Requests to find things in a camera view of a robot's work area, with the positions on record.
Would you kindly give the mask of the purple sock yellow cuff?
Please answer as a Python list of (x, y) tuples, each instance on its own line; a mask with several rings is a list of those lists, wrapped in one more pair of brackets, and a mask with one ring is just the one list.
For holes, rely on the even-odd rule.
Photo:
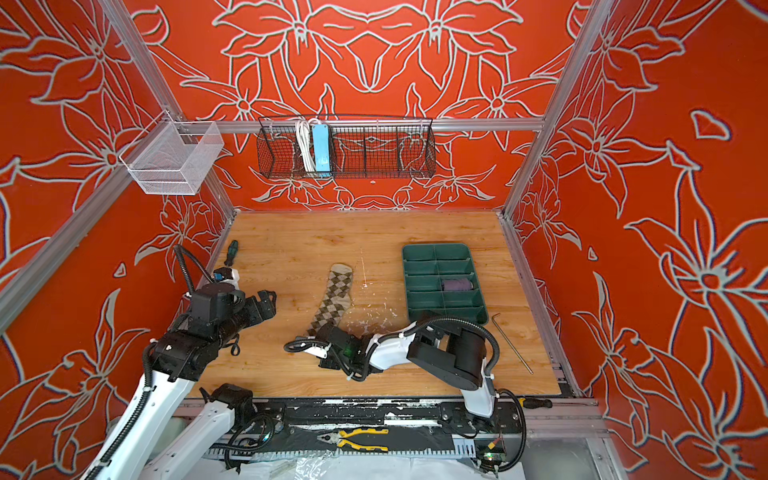
[(444, 278), (441, 280), (441, 288), (444, 292), (466, 292), (475, 289), (469, 278)]

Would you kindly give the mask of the beige argyle sock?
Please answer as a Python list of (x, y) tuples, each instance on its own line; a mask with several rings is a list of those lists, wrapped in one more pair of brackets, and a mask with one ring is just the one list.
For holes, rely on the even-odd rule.
[(353, 279), (354, 270), (349, 265), (335, 263), (330, 267), (324, 296), (307, 331), (310, 336), (316, 335), (326, 325), (339, 326), (352, 305)]

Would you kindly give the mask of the green plastic divided tray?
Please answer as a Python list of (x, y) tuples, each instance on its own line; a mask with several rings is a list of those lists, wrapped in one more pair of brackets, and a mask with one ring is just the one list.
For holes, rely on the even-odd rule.
[(408, 319), (455, 317), (484, 326), (489, 314), (470, 248), (464, 243), (402, 248)]

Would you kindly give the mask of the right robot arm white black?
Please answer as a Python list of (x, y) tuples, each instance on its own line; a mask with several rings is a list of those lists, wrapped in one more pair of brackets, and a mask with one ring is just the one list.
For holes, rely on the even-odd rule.
[(434, 316), (367, 338), (325, 323), (284, 350), (308, 353), (356, 382), (413, 364), (459, 390), (468, 414), (489, 419), (496, 408), (493, 369), (500, 360), (500, 346), (487, 329), (469, 320)]

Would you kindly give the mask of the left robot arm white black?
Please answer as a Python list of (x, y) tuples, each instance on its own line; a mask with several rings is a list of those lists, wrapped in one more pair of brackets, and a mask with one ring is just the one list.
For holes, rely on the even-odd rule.
[(178, 406), (220, 351), (240, 351), (242, 330), (272, 319), (277, 295), (247, 296), (234, 282), (206, 284), (189, 293), (189, 305), (166, 333), (142, 353), (143, 374), (124, 415), (85, 470), (86, 479), (181, 479), (211, 448), (239, 450), (239, 436), (258, 421), (272, 433), (274, 422), (258, 413), (250, 390), (225, 383), (213, 391), (196, 418), (158, 455), (152, 453)]

